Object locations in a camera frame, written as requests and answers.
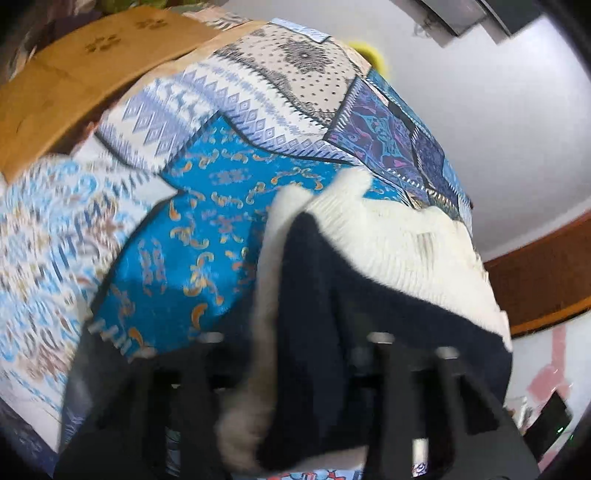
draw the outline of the white knitted fabric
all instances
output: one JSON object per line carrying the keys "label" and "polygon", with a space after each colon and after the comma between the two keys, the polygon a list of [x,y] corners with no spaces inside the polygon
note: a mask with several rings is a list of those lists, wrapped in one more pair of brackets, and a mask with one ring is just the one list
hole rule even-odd
{"label": "white knitted fabric", "polygon": [[6,179],[4,178],[4,175],[0,172],[0,197],[2,197],[6,193],[7,188],[8,185],[6,183]]}
{"label": "white knitted fabric", "polygon": [[[289,185],[271,205],[252,314],[254,361],[217,430],[224,461],[234,470],[260,473],[255,451],[275,404],[274,320],[281,257],[290,226],[301,212],[314,216],[331,246],[365,277],[467,318],[500,335],[511,350],[506,313],[495,301],[466,227],[436,207],[412,210],[390,200],[364,199],[371,182],[366,169],[345,168],[322,194],[314,197]],[[315,460],[316,468],[352,468],[359,455]]]}

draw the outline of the paw print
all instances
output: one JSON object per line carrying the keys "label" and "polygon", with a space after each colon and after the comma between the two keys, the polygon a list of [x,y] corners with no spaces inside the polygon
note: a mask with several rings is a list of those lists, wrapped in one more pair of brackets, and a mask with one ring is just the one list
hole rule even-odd
{"label": "paw print", "polygon": [[96,37],[93,43],[85,46],[87,53],[93,53],[97,50],[109,50],[114,45],[117,45],[121,39],[117,35],[109,35],[108,37]]}
{"label": "paw print", "polygon": [[160,18],[159,20],[153,20],[149,18],[147,20],[142,20],[141,22],[136,22],[135,24],[138,30],[141,30],[143,28],[157,30],[158,28],[165,27],[166,25],[168,25],[168,23],[166,22],[166,20],[163,20],[162,18]]}

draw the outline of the yellow object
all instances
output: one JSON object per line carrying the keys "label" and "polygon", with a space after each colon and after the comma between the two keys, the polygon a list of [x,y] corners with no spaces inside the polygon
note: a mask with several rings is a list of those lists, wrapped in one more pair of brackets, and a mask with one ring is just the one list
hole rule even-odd
{"label": "yellow object", "polygon": [[386,62],[384,61],[384,57],[375,48],[362,41],[350,41],[349,45],[357,50],[382,77],[385,77]]}

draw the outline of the black device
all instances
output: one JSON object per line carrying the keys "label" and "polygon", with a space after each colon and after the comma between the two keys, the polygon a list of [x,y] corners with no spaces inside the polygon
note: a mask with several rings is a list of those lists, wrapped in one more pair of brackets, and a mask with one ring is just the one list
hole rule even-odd
{"label": "black device", "polygon": [[[203,366],[212,348],[195,343],[139,361],[74,435],[54,479],[228,480],[213,430],[216,385]],[[412,478],[417,439],[429,447],[415,474],[428,468],[443,480],[537,478],[512,419],[454,349],[423,352],[396,341],[368,349],[375,361],[359,380],[378,394],[365,480]]]}
{"label": "black device", "polygon": [[426,478],[538,478],[537,462],[513,420],[455,349],[423,352],[393,341],[378,342],[376,350],[379,404],[364,480],[416,475],[417,434],[429,443]]}
{"label": "black device", "polygon": [[536,461],[541,460],[572,419],[572,413],[558,392],[552,393],[552,396],[542,408],[540,416],[525,432],[523,437]]}
{"label": "black device", "polygon": [[535,0],[480,0],[508,35],[514,35],[542,14]]}

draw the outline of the blanket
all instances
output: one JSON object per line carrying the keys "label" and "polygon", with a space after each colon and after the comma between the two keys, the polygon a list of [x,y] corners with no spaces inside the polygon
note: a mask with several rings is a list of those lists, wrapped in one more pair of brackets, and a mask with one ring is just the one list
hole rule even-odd
{"label": "blanket", "polygon": [[[0,199],[0,427],[47,472],[123,368],[106,358],[180,348],[247,298],[286,186],[319,194],[359,167],[365,198],[470,229],[443,148],[355,50],[281,19],[239,29],[150,77],[79,151],[41,160]],[[230,318],[248,341],[248,319]],[[109,353],[79,355],[85,335]],[[93,388],[66,395],[73,371]]]}

